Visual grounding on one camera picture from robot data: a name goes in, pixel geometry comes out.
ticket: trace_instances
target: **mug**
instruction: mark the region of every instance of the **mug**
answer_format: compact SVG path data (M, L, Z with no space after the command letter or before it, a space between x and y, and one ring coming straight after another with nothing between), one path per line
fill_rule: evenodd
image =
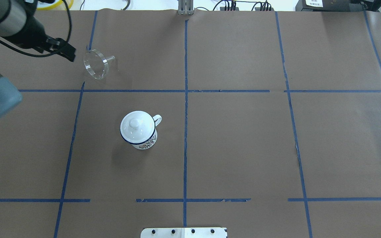
M151 117L144 111L133 111L121 121L121 137L136 149L149 149L157 141L158 133L155 127L162 119L160 115Z

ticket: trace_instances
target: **metal bracket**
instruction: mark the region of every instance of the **metal bracket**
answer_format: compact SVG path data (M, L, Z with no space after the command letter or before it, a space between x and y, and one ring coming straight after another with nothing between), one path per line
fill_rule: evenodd
M227 238L227 228L146 228L141 232L141 238Z
M179 2L179 15L193 15L195 9L193 8L193 0L178 0Z

